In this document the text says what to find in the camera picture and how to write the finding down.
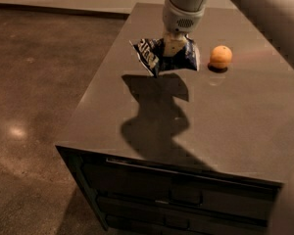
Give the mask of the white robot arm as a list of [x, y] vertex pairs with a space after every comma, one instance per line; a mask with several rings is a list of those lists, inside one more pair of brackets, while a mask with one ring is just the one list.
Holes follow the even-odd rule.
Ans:
[[[165, 0], [166, 31], [179, 32], [174, 18], [201, 18], [208, 0]], [[230, 0], [294, 70], [294, 0]], [[278, 194], [267, 235], [294, 235], [294, 169]]]

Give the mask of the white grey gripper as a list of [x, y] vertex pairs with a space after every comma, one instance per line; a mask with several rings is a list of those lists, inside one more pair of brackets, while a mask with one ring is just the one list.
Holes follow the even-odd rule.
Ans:
[[168, 31], [163, 35], [165, 57], [173, 57], [183, 49], [187, 43], [183, 33], [197, 27], [204, 15], [205, 4], [205, 0], [165, 0], [163, 23]]

